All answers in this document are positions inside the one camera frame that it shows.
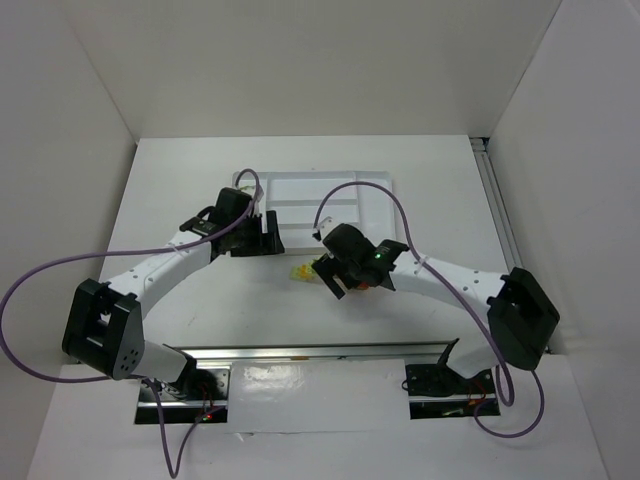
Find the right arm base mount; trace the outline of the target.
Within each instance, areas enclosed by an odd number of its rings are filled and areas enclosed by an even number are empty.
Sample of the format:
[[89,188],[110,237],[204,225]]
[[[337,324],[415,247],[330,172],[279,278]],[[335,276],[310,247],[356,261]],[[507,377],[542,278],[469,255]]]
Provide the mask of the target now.
[[499,416],[496,386],[490,370],[465,379],[436,364],[408,364],[401,388],[407,393],[412,420]]

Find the lime green curved lego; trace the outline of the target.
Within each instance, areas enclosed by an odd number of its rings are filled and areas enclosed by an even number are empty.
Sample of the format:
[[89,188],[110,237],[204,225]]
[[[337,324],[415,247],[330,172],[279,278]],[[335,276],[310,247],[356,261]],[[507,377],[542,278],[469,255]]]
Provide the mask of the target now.
[[307,272],[307,280],[306,282],[313,282],[317,280],[317,273],[313,269],[313,261],[310,261],[306,264],[301,265],[300,267],[305,268]]

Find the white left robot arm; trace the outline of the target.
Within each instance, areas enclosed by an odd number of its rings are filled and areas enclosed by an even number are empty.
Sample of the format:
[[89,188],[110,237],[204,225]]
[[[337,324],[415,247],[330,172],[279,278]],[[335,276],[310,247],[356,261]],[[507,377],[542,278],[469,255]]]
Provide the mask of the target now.
[[62,350],[113,380],[146,377],[177,395],[213,389],[215,377],[186,352],[148,341],[143,322],[182,281],[218,257],[279,255],[285,248],[277,213],[261,213],[256,199],[223,188],[212,206],[184,222],[160,252],[103,283],[88,279],[76,289]]

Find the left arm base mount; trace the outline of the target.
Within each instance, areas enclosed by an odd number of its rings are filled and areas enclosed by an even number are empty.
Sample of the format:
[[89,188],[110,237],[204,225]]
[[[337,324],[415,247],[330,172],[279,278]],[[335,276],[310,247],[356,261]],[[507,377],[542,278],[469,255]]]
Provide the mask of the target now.
[[[189,393],[179,393],[168,384],[154,381],[166,424],[192,424],[199,416],[202,416],[202,424],[224,424],[228,421],[231,366],[212,364],[206,371],[210,378],[206,382],[200,381]],[[157,402],[146,384],[141,384],[139,388],[134,423],[159,424]]]

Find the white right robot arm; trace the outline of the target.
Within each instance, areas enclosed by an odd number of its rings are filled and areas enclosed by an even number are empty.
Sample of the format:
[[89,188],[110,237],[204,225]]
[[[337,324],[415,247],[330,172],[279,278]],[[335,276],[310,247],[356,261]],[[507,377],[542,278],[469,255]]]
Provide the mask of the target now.
[[413,293],[459,307],[479,328],[475,340],[456,340],[441,361],[462,378],[503,364],[537,369],[559,320],[555,305],[534,275],[474,270],[419,254],[386,239],[374,245],[356,227],[327,222],[315,229],[326,252],[313,270],[336,298],[361,286]]

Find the pale green lego end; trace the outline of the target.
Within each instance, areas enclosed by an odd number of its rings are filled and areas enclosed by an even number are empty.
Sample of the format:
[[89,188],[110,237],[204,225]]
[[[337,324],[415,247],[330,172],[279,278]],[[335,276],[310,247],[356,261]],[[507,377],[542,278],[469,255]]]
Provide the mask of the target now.
[[294,281],[305,282],[307,280],[307,272],[305,268],[294,267],[290,271],[289,278]]

